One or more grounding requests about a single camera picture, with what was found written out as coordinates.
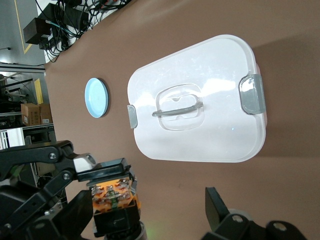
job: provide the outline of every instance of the cardboard box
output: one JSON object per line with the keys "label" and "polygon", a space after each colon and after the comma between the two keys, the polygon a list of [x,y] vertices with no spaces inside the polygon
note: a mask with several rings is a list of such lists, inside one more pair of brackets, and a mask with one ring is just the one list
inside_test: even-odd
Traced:
{"label": "cardboard box", "polygon": [[40,108],[40,118],[41,118],[41,124],[52,124],[52,115],[51,115],[51,109],[50,104],[42,103],[38,104]]}
{"label": "cardboard box", "polygon": [[33,103],[21,104],[22,122],[26,126],[40,125],[40,108]]}

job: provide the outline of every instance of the white plastic container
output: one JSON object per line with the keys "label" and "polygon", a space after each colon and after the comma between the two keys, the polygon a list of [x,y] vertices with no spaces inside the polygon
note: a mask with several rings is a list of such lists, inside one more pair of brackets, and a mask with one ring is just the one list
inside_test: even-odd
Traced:
{"label": "white plastic container", "polygon": [[262,78],[249,45],[220,35],[142,68],[128,83],[128,112],[151,159],[235,163],[266,137]]}

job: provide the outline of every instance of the light blue dish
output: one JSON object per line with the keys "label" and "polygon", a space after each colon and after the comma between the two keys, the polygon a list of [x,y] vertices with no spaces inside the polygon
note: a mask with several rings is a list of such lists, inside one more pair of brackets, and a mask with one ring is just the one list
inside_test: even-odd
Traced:
{"label": "light blue dish", "polygon": [[85,105],[94,118],[103,116],[109,106],[109,94],[105,84],[97,78],[91,78],[84,91]]}

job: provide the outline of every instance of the yellow tape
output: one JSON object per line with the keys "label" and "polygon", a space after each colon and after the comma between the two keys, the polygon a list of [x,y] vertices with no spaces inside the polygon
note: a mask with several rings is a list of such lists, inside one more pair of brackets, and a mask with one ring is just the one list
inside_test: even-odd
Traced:
{"label": "yellow tape", "polygon": [[42,97],[41,84],[40,84],[39,78],[34,81],[34,88],[35,88],[36,100],[38,104],[43,104],[44,99]]}
{"label": "yellow tape", "polygon": [[19,20],[19,14],[18,14],[18,7],[17,7],[17,2],[16,2],[16,0],[14,0],[14,4],[15,4],[16,17],[17,17],[17,19],[18,19],[18,25],[19,25],[19,31],[20,31],[22,49],[23,49],[23,53],[26,54],[26,53],[28,52],[28,50],[31,48],[32,44],[29,44],[29,45],[26,47],[26,49],[25,49],[25,44],[24,44],[24,39],[23,39],[23,37],[22,37],[20,20]]}

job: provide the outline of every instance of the screw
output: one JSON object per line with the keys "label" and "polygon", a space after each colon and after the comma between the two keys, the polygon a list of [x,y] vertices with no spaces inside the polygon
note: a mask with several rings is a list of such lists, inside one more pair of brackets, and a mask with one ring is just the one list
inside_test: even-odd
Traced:
{"label": "screw", "polygon": [[240,217],[239,215],[233,215],[232,216],[233,221],[237,222],[237,223],[242,223],[244,220],[242,219],[242,217]]}
{"label": "screw", "polygon": [[273,226],[274,226],[276,229],[278,229],[278,230],[280,230],[280,231],[283,231],[283,232],[287,230],[286,226],[283,225],[281,222],[275,222],[275,223],[273,224]]}
{"label": "screw", "polygon": [[69,180],[70,179],[70,175],[68,173],[63,174],[63,179],[64,180]]}
{"label": "screw", "polygon": [[53,159],[56,159],[56,158],[57,158],[57,155],[52,152],[52,153],[49,154],[49,158],[52,159],[52,160],[53,160]]}
{"label": "screw", "polygon": [[88,160],[89,160],[91,163],[93,163],[93,164],[96,163],[95,159],[94,159],[91,155],[87,155],[86,157],[88,158]]}

